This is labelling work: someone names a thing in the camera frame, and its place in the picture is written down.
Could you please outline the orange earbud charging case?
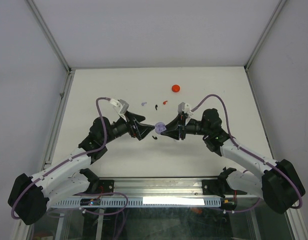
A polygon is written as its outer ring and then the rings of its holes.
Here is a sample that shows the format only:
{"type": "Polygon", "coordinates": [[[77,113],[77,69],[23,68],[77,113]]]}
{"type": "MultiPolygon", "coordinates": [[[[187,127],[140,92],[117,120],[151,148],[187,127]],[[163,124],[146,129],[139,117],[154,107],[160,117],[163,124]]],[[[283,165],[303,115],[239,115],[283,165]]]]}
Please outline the orange earbud charging case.
{"type": "Polygon", "coordinates": [[[181,90],[181,87],[180,87],[178,84],[174,84],[174,85],[171,87],[171,90],[172,90],[174,93],[178,93],[178,92],[181,90]]]}

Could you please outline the purple earbud charging case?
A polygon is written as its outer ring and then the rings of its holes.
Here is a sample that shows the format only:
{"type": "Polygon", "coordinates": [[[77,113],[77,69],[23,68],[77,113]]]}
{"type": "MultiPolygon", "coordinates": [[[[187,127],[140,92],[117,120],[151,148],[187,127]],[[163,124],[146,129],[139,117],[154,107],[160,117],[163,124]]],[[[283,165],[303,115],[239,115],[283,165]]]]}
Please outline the purple earbud charging case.
{"type": "Polygon", "coordinates": [[[155,132],[160,135],[162,132],[166,131],[166,125],[163,122],[157,122],[155,124],[155,132]]]}

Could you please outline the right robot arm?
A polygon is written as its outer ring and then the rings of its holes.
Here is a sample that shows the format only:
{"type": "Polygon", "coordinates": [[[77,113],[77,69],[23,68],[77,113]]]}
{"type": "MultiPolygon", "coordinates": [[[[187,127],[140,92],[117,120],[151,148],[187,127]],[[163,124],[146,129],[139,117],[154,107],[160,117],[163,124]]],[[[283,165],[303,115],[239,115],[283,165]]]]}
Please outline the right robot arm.
{"type": "Polygon", "coordinates": [[[222,120],[215,108],[203,112],[201,120],[190,119],[184,112],[166,125],[160,134],[174,140],[184,140],[187,135],[202,136],[208,150],[232,160],[245,169],[224,168],[207,190],[221,198],[234,191],[254,195],[276,213],[302,207],[305,188],[293,166],[283,159],[277,161],[240,145],[222,128],[222,120]]]}

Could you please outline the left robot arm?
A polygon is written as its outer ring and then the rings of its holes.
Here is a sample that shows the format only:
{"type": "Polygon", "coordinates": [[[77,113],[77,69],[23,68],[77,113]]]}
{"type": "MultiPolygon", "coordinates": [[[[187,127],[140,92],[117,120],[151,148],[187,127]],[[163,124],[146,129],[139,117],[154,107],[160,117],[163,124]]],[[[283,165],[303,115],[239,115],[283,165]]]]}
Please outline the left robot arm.
{"type": "Polygon", "coordinates": [[[106,152],[106,145],[128,134],[141,141],[155,126],[146,118],[127,111],[124,117],[110,122],[99,116],[93,121],[87,137],[61,162],[31,176],[19,175],[7,200],[11,217],[32,225],[55,203],[77,194],[98,194],[100,178],[90,169],[106,152]]]}

